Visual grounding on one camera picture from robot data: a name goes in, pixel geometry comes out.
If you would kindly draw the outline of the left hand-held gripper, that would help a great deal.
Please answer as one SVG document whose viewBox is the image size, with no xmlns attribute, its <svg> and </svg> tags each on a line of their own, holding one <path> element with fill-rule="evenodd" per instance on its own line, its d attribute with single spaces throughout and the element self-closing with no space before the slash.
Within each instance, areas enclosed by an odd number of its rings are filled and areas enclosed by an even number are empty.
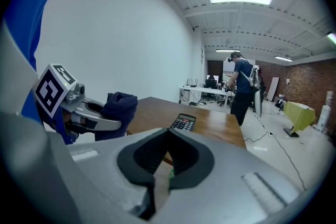
<svg viewBox="0 0 336 224">
<path fill-rule="evenodd" d="M 104 105 L 85 98 L 85 86 L 59 63 L 50 63 L 34 89 L 39 116 L 45 124 L 59 133 L 66 144 L 73 144 L 78 134 L 66 129 L 64 114 L 72 113 L 82 103 L 88 111 L 77 111 L 80 119 L 85 119 L 88 132 L 115 131 L 121 121 L 110 120 L 101 115 Z"/>
</svg>

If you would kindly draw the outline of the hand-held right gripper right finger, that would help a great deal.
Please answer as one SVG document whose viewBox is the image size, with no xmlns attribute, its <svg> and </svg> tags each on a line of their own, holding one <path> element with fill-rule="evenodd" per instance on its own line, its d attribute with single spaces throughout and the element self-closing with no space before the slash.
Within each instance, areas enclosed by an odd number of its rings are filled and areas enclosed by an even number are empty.
<svg viewBox="0 0 336 224">
<path fill-rule="evenodd" d="M 249 151 L 195 133 L 185 135 L 214 155 L 196 187 L 173 190 L 156 223 L 290 223 L 314 196 Z"/>
</svg>

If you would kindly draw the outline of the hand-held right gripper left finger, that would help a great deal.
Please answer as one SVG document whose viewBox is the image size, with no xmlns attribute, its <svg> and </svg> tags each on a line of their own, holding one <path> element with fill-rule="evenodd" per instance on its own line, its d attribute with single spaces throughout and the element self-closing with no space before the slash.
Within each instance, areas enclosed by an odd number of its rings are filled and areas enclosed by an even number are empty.
<svg viewBox="0 0 336 224">
<path fill-rule="evenodd" d="M 67 177 L 81 223 L 168 223 L 168 203 L 157 208 L 155 201 L 165 135 L 153 129 L 68 147 Z"/>
</svg>

